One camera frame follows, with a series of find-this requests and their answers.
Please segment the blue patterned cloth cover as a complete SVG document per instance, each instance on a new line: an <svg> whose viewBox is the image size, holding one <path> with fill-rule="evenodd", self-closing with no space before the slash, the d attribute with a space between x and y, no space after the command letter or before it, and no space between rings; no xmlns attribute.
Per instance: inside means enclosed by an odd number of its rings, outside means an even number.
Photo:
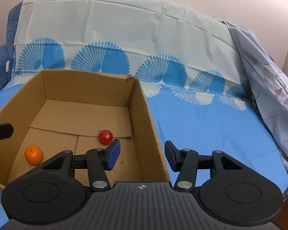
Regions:
<svg viewBox="0 0 288 230"><path fill-rule="evenodd" d="M0 91L0 109L45 70L135 77L170 180L109 181L109 190L92 193L65 220L32 225L7 217L3 229L280 228L277 216L267 223L225 223L211 216L192 193L174 189L178 173L165 157L166 141L200 155L219 150L275 183L282 193L288 186L281 150L262 120L225 24L163 0L22 2L15 63L11 80Z"/></svg>

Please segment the red cherry tomato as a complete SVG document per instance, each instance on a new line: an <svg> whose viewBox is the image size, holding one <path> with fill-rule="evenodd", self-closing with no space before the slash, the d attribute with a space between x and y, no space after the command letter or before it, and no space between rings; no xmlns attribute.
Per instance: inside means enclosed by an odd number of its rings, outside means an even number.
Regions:
<svg viewBox="0 0 288 230"><path fill-rule="evenodd" d="M113 134L109 130L102 130L98 133L98 139L100 143L104 145L109 145L113 141Z"/></svg>

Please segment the brown cardboard box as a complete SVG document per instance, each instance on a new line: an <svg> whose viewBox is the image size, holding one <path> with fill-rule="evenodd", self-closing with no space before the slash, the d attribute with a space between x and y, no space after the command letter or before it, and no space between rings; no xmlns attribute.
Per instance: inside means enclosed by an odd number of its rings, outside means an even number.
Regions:
<svg viewBox="0 0 288 230"><path fill-rule="evenodd" d="M115 181L169 181L166 161L140 81L132 76L45 70L32 77L0 109L0 124L13 135L0 141L0 192L30 171L25 149L38 146L44 160L63 150L85 154L100 147L109 130L121 142Z"/></svg>

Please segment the pale grey floral sheet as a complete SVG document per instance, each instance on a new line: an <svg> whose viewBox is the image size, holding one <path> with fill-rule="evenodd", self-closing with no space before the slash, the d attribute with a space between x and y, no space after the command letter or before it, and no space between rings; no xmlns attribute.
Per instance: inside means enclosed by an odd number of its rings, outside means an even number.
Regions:
<svg viewBox="0 0 288 230"><path fill-rule="evenodd" d="M288 173L288 77L249 29L222 20L242 58L262 120L281 150Z"/></svg>

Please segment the small orange mandarin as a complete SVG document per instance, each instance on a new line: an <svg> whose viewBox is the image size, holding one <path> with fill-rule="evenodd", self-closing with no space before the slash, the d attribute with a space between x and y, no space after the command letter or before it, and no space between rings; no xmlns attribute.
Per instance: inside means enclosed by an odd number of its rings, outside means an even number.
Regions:
<svg viewBox="0 0 288 230"><path fill-rule="evenodd" d="M42 150L36 145L28 146L24 152L24 155L27 162L32 166L41 164L44 159Z"/></svg>

